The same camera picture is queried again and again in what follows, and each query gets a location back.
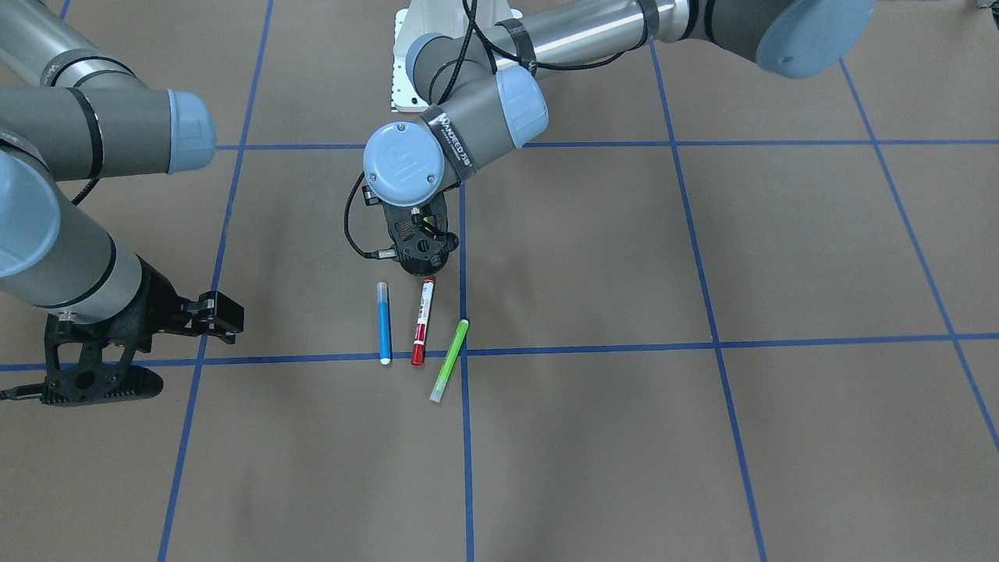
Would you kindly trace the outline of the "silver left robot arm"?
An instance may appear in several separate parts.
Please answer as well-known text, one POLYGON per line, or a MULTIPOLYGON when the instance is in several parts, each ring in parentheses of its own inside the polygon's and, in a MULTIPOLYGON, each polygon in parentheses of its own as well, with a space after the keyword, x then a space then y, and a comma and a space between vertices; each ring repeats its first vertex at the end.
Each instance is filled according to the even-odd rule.
POLYGON ((428 104, 417 121, 390 123, 365 146, 372 197, 413 208, 546 130, 539 81, 609 64, 660 41, 704 41, 789 79, 831 67, 863 35, 872 1, 572 1, 517 19, 481 22, 459 3, 463 32, 407 30, 397 64, 428 104))

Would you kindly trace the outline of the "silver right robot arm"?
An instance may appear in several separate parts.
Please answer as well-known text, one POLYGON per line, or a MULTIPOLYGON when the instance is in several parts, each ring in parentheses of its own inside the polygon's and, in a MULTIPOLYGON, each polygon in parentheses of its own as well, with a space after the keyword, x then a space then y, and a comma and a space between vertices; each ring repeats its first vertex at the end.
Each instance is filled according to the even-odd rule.
POLYGON ((2 3, 2 291, 73 335, 124 340, 210 333, 232 341, 193 301, 64 195, 114 177, 203 169, 215 119, 199 96, 146 85, 42 1, 2 3))

